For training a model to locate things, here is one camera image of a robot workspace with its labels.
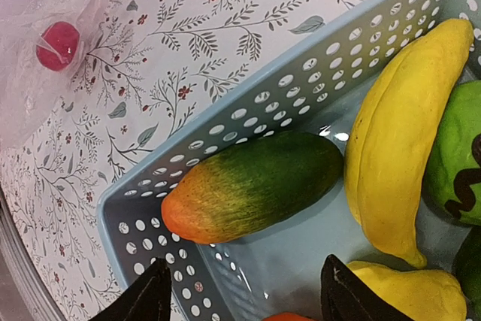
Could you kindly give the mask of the red toy apple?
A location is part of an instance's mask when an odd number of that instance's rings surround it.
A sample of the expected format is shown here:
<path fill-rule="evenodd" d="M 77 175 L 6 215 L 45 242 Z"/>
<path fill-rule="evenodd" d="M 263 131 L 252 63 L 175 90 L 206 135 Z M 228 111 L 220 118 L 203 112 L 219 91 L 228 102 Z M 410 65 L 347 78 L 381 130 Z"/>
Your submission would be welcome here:
<path fill-rule="evenodd" d="M 70 23 L 59 21 L 52 24 L 42 38 L 50 49 L 37 46 L 38 61 L 51 71 L 62 71 L 73 61 L 80 42 L 80 33 Z"/>

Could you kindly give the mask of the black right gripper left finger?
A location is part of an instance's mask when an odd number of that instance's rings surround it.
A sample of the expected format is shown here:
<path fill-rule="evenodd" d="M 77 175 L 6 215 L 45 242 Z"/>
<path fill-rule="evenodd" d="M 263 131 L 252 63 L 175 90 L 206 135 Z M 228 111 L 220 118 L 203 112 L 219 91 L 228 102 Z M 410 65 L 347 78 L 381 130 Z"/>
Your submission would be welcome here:
<path fill-rule="evenodd" d="M 171 272 L 165 259 L 155 258 L 147 270 L 110 306 L 91 321 L 169 321 Z"/>

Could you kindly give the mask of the light blue plastic basket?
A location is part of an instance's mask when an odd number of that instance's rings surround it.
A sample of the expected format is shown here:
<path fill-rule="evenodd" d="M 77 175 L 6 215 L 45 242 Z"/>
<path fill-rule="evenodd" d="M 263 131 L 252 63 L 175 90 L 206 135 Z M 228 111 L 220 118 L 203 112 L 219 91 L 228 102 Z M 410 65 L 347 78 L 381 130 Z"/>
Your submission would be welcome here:
<path fill-rule="evenodd" d="M 367 0 L 287 50 L 110 186 L 101 241 L 122 289 L 157 259 L 187 320 L 318 317 L 325 258 L 374 249 L 341 177 L 355 115 L 389 61 L 479 0 Z"/>

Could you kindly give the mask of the green toy watermelon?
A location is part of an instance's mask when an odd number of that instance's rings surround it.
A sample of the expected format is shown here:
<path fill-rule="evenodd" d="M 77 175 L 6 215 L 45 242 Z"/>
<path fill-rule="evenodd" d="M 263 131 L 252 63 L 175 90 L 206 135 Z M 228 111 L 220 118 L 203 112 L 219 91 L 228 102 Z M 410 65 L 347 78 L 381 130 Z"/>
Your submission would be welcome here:
<path fill-rule="evenodd" d="M 429 199 L 453 219 L 480 224 L 480 82 L 452 91 L 425 171 Z"/>

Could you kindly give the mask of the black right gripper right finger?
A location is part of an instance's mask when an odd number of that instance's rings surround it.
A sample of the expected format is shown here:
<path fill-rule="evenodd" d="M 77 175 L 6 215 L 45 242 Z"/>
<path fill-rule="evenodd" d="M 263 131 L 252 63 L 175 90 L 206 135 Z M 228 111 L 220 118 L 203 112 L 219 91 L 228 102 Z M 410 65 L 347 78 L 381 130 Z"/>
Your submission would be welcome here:
<path fill-rule="evenodd" d="M 320 274 L 324 320 L 397 320 L 410 318 L 376 295 L 335 255 L 326 257 Z"/>

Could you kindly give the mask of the clear zip top bag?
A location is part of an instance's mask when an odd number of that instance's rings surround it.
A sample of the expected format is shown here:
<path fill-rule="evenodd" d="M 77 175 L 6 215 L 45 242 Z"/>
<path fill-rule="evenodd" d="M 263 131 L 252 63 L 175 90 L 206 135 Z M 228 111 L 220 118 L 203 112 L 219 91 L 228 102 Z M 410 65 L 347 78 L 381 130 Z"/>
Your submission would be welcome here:
<path fill-rule="evenodd" d="M 21 145 L 71 86 L 109 0 L 32 0 L 1 20 L 1 148 Z"/>

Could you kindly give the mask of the yellow toy banana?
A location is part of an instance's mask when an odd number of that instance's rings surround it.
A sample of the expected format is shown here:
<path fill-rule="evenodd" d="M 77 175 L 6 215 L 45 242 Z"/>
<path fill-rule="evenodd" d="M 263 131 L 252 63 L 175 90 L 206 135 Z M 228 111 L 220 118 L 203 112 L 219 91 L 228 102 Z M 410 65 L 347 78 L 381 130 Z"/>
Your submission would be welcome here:
<path fill-rule="evenodd" d="M 346 145 L 354 220 L 373 247 L 414 268 L 427 265 L 416 243 L 422 177 L 472 43 L 471 22 L 452 18 L 406 45 L 368 91 Z"/>

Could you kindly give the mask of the green orange toy mango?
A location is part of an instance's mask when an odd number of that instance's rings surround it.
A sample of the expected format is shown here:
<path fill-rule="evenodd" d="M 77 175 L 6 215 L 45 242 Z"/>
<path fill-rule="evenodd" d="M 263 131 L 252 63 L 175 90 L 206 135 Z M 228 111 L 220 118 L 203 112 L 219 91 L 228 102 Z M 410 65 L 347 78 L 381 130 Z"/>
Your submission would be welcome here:
<path fill-rule="evenodd" d="M 327 138 L 285 131 L 199 162 L 162 201 L 165 227 L 197 244 L 225 243 L 280 223 L 320 200 L 343 174 Z"/>

